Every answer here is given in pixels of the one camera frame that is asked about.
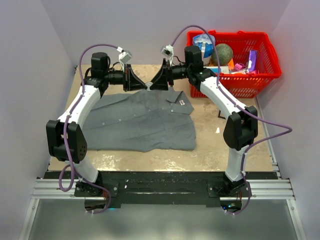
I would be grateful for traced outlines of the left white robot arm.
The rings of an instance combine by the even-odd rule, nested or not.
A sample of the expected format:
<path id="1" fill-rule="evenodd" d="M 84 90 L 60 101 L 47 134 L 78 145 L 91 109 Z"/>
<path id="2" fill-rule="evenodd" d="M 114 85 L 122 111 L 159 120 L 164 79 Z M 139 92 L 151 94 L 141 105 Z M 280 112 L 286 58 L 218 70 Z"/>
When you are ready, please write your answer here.
<path id="1" fill-rule="evenodd" d="M 57 119 L 46 124 L 49 154 L 70 168 L 71 178 L 79 175 L 86 183 L 86 191 L 99 196 L 104 184 L 99 172 L 86 157 L 88 145 L 82 128 L 93 106 L 102 98 L 109 85 L 122 85 L 125 91 L 145 89 L 146 85 L 135 76 L 127 63 L 132 54 L 121 50 L 118 56 L 120 70 L 110 67 L 110 57 L 104 52 L 91 56 L 91 67 L 80 73 L 79 91 L 67 110 Z"/>

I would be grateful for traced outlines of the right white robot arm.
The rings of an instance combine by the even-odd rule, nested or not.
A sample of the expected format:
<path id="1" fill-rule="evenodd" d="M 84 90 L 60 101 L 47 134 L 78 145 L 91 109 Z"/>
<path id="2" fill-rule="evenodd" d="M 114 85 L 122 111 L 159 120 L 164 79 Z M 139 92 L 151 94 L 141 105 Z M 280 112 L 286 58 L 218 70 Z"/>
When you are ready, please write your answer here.
<path id="1" fill-rule="evenodd" d="M 191 85 L 217 106 L 226 119 L 223 139 L 229 147 L 229 153 L 223 182 L 212 190 L 220 197 L 235 196 L 246 184 L 246 149 L 258 135 L 257 109 L 238 101 L 217 81 L 219 74 L 204 66 L 202 52 L 197 46 L 185 47 L 185 61 L 179 65 L 173 65 L 173 46 L 164 46 L 161 53 L 165 55 L 162 66 L 147 89 L 168 90 L 175 80 L 187 78 Z"/>

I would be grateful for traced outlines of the grey button shirt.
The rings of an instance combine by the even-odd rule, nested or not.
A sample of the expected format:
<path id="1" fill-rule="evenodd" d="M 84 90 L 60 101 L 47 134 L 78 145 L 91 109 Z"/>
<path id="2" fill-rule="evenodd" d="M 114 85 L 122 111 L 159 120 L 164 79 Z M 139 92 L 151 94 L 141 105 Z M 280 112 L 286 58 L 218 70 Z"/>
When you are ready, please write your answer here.
<path id="1" fill-rule="evenodd" d="M 82 132 L 90 150 L 192 151 L 193 110 L 186 94 L 173 88 L 104 95 L 88 114 Z"/>

